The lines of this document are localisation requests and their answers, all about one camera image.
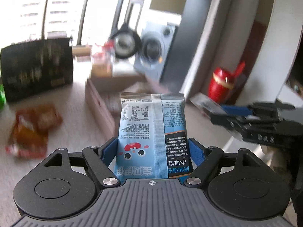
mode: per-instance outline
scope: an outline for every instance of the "blue part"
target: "blue part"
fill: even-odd
[[[183,176],[183,177],[178,177],[178,179],[180,180],[181,184],[184,184],[184,181],[189,178],[189,176]]]
[[[204,151],[190,139],[188,140],[188,145],[191,159],[199,166],[205,160]]]
[[[118,148],[118,139],[116,138],[103,150],[101,160],[107,167],[110,165],[114,157],[117,155],[117,148]]]
[[[235,116],[248,116],[253,115],[252,110],[247,107],[233,106],[233,105],[221,105],[222,109],[229,115]]]

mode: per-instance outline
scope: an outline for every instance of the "window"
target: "window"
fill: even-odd
[[[46,0],[0,0],[0,48],[41,38]]]
[[[45,38],[66,35],[72,37],[73,45],[76,45],[83,3],[84,0],[48,0],[45,15]]]
[[[104,43],[118,0],[0,0],[0,49],[23,41],[72,37],[73,45]]]

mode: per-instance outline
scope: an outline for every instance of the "cartoon character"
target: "cartoon character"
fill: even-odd
[[[143,157],[143,156],[145,156],[146,152],[145,152],[145,150],[140,149],[140,148],[141,148],[141,144],[140,143],[138,143],[138,142],[132,142],[132,143],[127,144],[124,147],[124,150],[127,153],[124,154],[123,152],[120,152],[118,154],[119,155],[123,155],[124,154],[124,159],[130,160],[132,158],[132,154],[131,154],[131,152],[128,152],[128,151],[131,151],[133,149],[132,153],[136,153],[135,149],[139,149],[139,151],[137,152],[137,154],[138,154],[139,157]]]

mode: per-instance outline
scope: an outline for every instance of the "red container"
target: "red container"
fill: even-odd
[[[229,92],[234,88],[234,75],[218,67],[209,85],[209,98],[221,104],[227,98]]]

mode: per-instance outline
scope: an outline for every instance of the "crosshair marking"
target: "crosshair marking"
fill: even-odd
[[[155,185],[156,182],[155,182],[155,181],[150,181],[150,182],[148,182],[148,184],[150,184],[150,185]]]

